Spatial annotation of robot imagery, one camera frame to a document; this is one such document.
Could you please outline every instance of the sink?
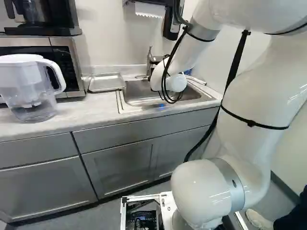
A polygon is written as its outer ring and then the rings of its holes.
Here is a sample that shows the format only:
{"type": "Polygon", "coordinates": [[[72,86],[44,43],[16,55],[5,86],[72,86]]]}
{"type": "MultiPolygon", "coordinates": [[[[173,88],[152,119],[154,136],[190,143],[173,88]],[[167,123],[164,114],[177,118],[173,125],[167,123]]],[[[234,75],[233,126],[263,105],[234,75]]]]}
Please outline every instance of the sink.
{"type": "MultiPolygon", "coordinates": [[[[148,80],[130,80],[126,81],[126,88],[123,90],[124,100],[131,106],[148,106],[148,105],[160,105],[165,103],[158,92],[154,92],[150,88],[148,80]]],[[[174,99],[177,98],[177,93],[168,93],[169,96],[174,99]]],[[[187,86],[183,92],[181,101],[194,100],[201,98],[201,94],[196,92],[187,86]]]]}
{"type": "MultiPolygon", "coordinates": [[[[130,79],[126,80],[125,84],[126,87],[116,93],[120,114],[216,100],[189,81],[181,99],[175,104],[162,100],[158,92],[151,90],[150,83],[146,79],[130,79]]],[[[174,92],[168,94],[171,98],[177,98],[178,95],[174,92]]]]}

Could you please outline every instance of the shoe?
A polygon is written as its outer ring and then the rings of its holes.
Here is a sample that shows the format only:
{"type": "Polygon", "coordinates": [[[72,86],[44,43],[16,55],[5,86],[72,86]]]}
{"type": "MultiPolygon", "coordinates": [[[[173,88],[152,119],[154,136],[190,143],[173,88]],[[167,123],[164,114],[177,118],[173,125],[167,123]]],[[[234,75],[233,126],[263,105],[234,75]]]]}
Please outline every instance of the shoe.
{"type": "Polygon", "coordinates": [[[245,215],[249,222],[256,228],[260,230],[274,230],[273,222],[265,219],[262,215],[253,209],[246,210],[245,215]]]}

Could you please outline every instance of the faucet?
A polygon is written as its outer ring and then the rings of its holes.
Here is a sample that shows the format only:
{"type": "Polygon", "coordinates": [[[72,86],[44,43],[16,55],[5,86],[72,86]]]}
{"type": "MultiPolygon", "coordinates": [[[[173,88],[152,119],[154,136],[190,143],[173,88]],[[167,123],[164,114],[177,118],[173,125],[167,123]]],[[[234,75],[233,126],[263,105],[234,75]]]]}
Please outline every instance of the faucet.
{"type": "Polygon", "coordinates": [[[158,65],[164,59],[164,56],[153,56],[152,47],[153,46],[149,47],[149,51],[147,54],[147,61],[146,61],[147,63],[146,77],[148,81],[150,81],[150,78],[152,76],[153,65],[158,65]]]}

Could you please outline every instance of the countertop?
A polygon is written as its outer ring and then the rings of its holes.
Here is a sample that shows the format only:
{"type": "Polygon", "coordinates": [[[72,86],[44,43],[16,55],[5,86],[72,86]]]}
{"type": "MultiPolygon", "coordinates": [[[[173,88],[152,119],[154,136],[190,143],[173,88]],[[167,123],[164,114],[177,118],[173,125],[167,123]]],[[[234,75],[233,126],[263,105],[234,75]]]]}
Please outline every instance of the countertop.
{"type": "Polygon", "coordinates": [[[193,84],[217,98],[217,100],[174,105],[163,110],[151,109],[120,114],[118,112],[116,92],[88,93],[83,99],[71,98],[58,102],[58,114],[40,123],[20,123],[10,112],[9,108],[2,105],[0,108],[0,142],[79,131],[220,105],[221,94],[207,86],[195,82],[193,84]]]}

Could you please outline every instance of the microwave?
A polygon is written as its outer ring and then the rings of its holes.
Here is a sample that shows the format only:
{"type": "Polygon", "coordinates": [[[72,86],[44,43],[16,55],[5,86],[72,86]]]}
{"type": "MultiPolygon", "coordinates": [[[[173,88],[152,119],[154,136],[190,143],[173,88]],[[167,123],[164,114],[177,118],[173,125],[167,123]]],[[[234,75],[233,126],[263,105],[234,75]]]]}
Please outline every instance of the microwave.
{"type": "MultiPolygon", "coordinates": [[[[56,62],[66,82],[66,89],[57,98],[84,97],[85,87],[76,52],[75,37],[35,37],[0,35],[0,56],[38,54],[56,62]]],[[[52,69],[47,67],[54,89],[59,88],[52,69]]]]}

